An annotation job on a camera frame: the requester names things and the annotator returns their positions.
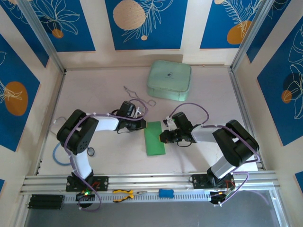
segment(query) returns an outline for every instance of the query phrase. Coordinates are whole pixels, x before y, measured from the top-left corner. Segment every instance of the orange circle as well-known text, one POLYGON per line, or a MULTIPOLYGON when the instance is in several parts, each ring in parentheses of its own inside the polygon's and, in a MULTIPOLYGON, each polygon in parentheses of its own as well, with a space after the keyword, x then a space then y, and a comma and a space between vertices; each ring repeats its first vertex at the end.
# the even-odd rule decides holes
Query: orange circle
POLYGON ((231 30, 229 30, 228 32, 227 41, 230 44, 241 44, 250 25, 251 25, 251 21, 246 20, 232 27, 231 30))
POLYGON ((282 101, 287 104, 287 103, 290 103, 291 100, 292 100, 292 93, 291 93, 291 91, 285 90, 282 93, 282 101))
POLYGON ((55 36, 58 39, 61 39, 64 36, 63 32, 59 29, 54 29, 52 31, 52 34, 53 34, 53 36, 55 36))
POLYGON ((134 0, 123 0, 113 10, 116 25, 123 30, 134 30, 145 22, 146 15, 141 5, 134 0))
POLYGON ((5 98, 5 106, 7 110, 15 116, 22 116, 27 110, 28 95, 25 86, 19 82, 10 82, 5 86, 4 93, 7 94, 5 98))

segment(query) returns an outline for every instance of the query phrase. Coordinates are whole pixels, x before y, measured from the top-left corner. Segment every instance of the wall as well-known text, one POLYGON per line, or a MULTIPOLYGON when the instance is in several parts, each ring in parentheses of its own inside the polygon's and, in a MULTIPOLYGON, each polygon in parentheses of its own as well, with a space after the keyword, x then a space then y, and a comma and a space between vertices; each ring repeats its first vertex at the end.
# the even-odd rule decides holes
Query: wall
POLYGON ((155 60, 231 64, 237 49, 200 50, 213 0, 188 0, 180 50, 115 51, 104 0, 81 0, 95 52, 60 52, 66 68, 150 66, 155 60))
MULTIPOLYGON (((257 82, 257 76, 303 16, 302 5, 302 0, 292 0, 252 64, 245 56, 236 71, 260 143, 263 161, 267 170, 276 171, 282 187, 284 202, 294 226, 302 226, 303 223, 303 195, 294 176, 295 173, 303 171, 303 138, 301 137, 286 146, 282 145, 257 82)), ((298 120, 298 124, 303 126, 303 120, 298 120)))
POLYGON ((0 195, 0 225, 5 227, 9 225, 15 209, 18 208, 16 202, 24 176, 28 174, 31 166, 36 164, 47 129, 45 119, 49 118, 52 110, 52 107, 48 106, 60 76, 51 61, 48 62, 47 68, 44 68, 1 7, 0 19, 0 34, 40 81, 16 152, 0 146, 0 179, 5 180, 0 195))

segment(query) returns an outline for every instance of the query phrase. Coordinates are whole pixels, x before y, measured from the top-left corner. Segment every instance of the metal bracket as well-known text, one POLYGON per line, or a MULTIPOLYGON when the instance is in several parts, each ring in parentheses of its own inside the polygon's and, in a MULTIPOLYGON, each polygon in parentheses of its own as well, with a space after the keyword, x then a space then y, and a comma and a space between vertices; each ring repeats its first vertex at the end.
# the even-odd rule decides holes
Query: metal bracket
POLYGON ((227 174, 215 187, 209 183, 207 174, 194 174, 192 175, 192 184, 194 189, 225 189, 227 188, 226 181, 234 182, 231 174, 227 174))
MULTIPOLYGON (((92 187, 97 192, 106 192, 108 188, 108 176, 93 176, 90 179, 93 182, 92 187)), ((66 184, 66 191, 67 192, 81 192, 83 191, 82 184, 72 185, 70 183, 66 184)))

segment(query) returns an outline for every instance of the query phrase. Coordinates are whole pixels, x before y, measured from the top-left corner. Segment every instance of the blue cable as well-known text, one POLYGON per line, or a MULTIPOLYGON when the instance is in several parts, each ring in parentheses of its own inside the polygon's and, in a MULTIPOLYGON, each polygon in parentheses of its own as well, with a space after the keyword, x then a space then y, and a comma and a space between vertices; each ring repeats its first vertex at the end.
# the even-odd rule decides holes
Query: blue cable
POLYGON ((56 147, 53 149, 53 160, 54 160, 57 164, 59 164, 59 165, 61 165, 61 166, 69 166, 71 163, 62 163, 62 162, 59 162, 59 161, 56 159, 55 153, 56 153, 56 151, 57 151, 57 149, 58 149, 59 146, 60 146, 60 143, 58 143, 58 144, 56 145, 56 147))

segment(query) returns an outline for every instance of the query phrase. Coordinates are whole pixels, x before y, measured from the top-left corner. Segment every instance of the gray wire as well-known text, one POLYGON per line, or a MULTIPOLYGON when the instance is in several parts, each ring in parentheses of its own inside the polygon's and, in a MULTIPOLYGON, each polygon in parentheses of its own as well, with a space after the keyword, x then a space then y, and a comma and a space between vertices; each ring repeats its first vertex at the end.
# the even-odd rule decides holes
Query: gray wire
POLYGON ((144 100, 144 99, 141 99, 137 93, 135 91, 131 91, 130 89, 128 89, 127 87, 123 86, 124 87, 124 90, 128 93, 128 95, 131 97, 131 98, 135 98, 135 99, 138 99, 138 100, 141 100, 142 102, 146 103, 147 105, 150 105, 150 106, 155 106, 157 103, 155 100, 153 99, 150 99, 148 100, 147 102, 144 100))

